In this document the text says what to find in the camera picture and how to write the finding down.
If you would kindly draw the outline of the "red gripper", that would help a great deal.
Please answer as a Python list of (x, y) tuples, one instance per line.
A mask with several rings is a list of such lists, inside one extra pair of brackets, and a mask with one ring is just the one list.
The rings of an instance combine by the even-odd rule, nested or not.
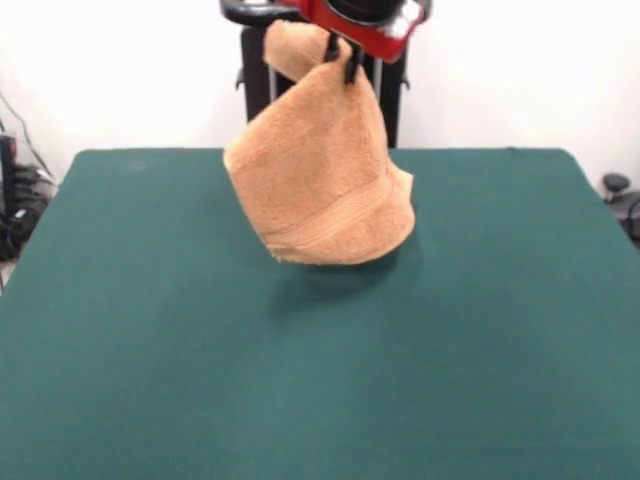
[(340, 57), (339, 36), (357, 44), (345, 63), (344, 83), (353, 84), (364, 52), (394, 63), (404, 52), (409, 38), (424, 22), (424, 2), (399, 1), (300, 1), (301, 15), (329, 33), (323, 61)]

